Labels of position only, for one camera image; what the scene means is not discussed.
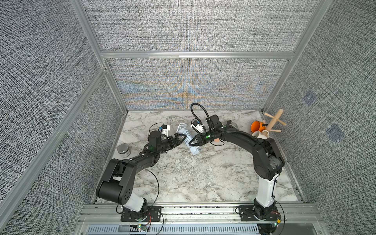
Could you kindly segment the light blue power strip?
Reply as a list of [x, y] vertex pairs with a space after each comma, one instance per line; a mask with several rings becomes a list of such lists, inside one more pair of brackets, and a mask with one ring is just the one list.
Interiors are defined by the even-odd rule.
[[189, 130], [187, 129], [187, 125], [185, 123], [180, 123], [178, 125], [178, 127], [177, 127], [177, 133], [187, 135], [187, 138], [185, 139], [184, 144], [190, 150], [190, 152], [191, 152], [192, 155], [199, 154], [199, 149], [198, 149], [197, 146], [189, 146], [189, 144], [188, 144], [189, 140], [190, 140], [190, 137], [192, 135], [190, 134]]

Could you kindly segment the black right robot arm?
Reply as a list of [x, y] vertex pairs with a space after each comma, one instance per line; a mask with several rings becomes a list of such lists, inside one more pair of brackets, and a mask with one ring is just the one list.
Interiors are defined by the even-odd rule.
[[285, 165], [276, 142], [271, 138], [260, 139], [230, 128], [212, 134], [197, 134], [189, 145], [203, 146], [215, 139], [230, 142], [251, 153], [253, 167], [259, 179], [258, 193], [253, 207], [254, 217], [260, 221], [266, 220], [273, 211], [277, 210], [274, 191]]

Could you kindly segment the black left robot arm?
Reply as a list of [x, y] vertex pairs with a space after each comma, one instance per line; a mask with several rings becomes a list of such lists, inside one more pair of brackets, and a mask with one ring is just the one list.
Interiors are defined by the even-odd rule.
[[160, 155], [178, 147], [187, 138], [176, 133], [166, 136], [160, 131], [149, 133], [148, 142], [138, 156], [131, 159], [111, 159], [98, 183], [96, 196], [136, 212], [147, 213], [147, 200], [133, 192], [136, 174], [157, 164]]

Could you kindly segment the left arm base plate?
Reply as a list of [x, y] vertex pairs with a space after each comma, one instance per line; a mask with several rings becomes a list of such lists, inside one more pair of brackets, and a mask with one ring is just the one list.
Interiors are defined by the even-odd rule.
[[121, 222], [160, 222], [161, 206], [152, 206], [147, 212], [136, 212], [129, 209], [123, 209], [120, 217]]

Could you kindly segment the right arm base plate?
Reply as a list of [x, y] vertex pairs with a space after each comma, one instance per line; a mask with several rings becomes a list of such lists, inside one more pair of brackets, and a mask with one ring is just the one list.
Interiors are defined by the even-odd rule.
[[282, 218], [275, 205], [271, 205], [267, 208], [259, 205], [238, 206], [235, 211], [239, 214], [241, 221], [269, 221], [280, 223]]

